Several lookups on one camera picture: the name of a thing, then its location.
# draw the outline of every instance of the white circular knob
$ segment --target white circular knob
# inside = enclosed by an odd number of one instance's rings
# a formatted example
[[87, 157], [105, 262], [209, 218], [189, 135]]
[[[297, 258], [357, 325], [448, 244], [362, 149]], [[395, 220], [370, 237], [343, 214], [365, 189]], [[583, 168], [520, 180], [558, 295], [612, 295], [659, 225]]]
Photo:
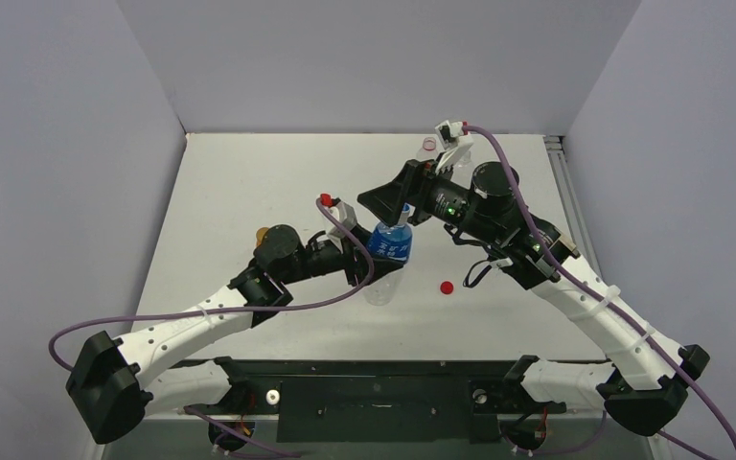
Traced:
[[281, 394], [278, 390], [269, 390], [266, 392], [266, 403], [275, 405], [281, 401]]

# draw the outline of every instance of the blue bottle label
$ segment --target blue bottle label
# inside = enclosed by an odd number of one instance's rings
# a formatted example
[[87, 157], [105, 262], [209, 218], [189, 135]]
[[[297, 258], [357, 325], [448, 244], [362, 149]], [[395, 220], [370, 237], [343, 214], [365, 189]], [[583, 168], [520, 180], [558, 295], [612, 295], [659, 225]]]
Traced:
[[378, 230], [374, 230], [374, 234], [371, 235], [371, 239], [368, 240], [368, 252], [375, 256], [387, 257], [389, 259], [395, 259], [397, 261], [407, 262], [410, 258], [410, 246], [413, 242], [412, 238], [407, 238], [402, 241], [393, 241]]

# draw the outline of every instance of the plastic bottle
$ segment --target plastic bottle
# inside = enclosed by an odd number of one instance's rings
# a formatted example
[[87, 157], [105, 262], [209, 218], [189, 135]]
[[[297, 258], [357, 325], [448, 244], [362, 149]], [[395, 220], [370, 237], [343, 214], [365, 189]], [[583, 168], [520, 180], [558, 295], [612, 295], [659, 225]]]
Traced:
[[472, 173], [475, 172], [475, 163], [472, 162], [471, 152], [468, 151], [452, 165], [452, 183], [458, 184], [465, 189], [472, 184]]
[[416, 159], [419, 161], [432, 160], [436, 157], [436, 139], [434, 137], [426, 137], [422, 141], [422, 147], [416, 152]]
[[[375, 256], [407, 263], [413, 245], [413, 229], [407, 224], [409, 216], [410, 206], [405, 204], [398, 224], [389, 227], [382, 222], [378, 223], [368, 240], [368, 252]], [[388, 273], [365, 287], [362, 290], [365, 300], [371, 305], [386, 305], [399, 288], [403, 272], [404, 267]]]

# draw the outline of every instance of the robotic arm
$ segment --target robotic arm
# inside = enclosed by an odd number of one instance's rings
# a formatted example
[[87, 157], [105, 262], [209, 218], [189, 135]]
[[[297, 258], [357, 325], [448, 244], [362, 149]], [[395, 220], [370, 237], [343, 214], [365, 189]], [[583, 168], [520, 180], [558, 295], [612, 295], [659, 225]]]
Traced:
[[[687, 397], [687, 384], [650, 348], [651, 336], [692, 379], [709, 356], [698, 345], [680, 346], [647, 326], [640, 336], [606, 308], [608, 301], [640, 324], [647, 324], [619, 298], [619, 289], [600, 280], [575, 244], [550, 222], [534, 217], [541, 237], [563, 267], [606, 299], [597, 302], [545, 260], [525, 225], [501, 165], [480, 165], [471, 188], [450, 181], [452, 165], [472, 146], [461, 124], [444, 122], [436, 132], [445, 151], [436, 160], [408, 160], [391, 182], [365, 192], [357, 201], [385, 223], [398, 221], [404, 204], [414, 206], [412, 225], [431, 217], [442, 221], [456, 244], [482, 247], [494, 265], [568, 317], [594, 341], [609, 361], [553, 362], [523, 356], [503, 385], [533, 404], [561, 403], [566, 408], [607, 410], [630, 431], [650, 436], [672, 420]], [[357, 224], [348, 204], [322, 197], [333, 217], [363, 244], [370, 232]], [[343, 271], [349, 285], [365, 280], [368, 262], [354, 244], [332, 226], [324, 240], [303, 245], [287, 225], [271, 227], [248, 267], [210, 297], [185, 312], [201, 316], [165, 321], [145, 330], [111, 338], [90, 337], [66, 384], [67, 392], [99, 444], [131, 431], [146, 416], [190, 404], [224, 405], [236, 397], [245, 379], [230, 358], [192, 362], [188, 356], [226, 336], [257, 327], [275, 312], [214, 312], [239, 306], [283, 307], [292, 300], [286, 285]], [[373, 282], [402, 264], [372, 258]]]

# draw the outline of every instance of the white table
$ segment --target white table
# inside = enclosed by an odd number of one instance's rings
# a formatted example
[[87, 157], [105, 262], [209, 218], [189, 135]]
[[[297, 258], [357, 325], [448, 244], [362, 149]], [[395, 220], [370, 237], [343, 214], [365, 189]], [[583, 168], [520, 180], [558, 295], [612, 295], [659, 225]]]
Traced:
[[[320, 230], [321, 193], [339, 196], [372, 229], [357, 195], [390, 181], [426, 134], [192, 134], [140, 301], [140, 314], [182, 311], [244, 269], [259, 227], [285, 223], [305, 240]], [[520, 174], [531, 211], [567, 232], [563, 206], [539, 135], [497, 139]], [[495, 159], [477, 137], [475, 164]], [[479, 248], [457, 247], [440, 222], [414, 228], [413, 253], [395, 299], [361, 294], [319, 310], [281, 313], [228, 336], [195, 357], [247, 359], [601, 359], [565, 317], [502, 273], [461, 287]], [[452, 295], [439, 291], [450, 280]], [[333, 297], [342, 274], [288, 286], [294, 303]], [[135, 324], [134, 330], [143, 327]]]

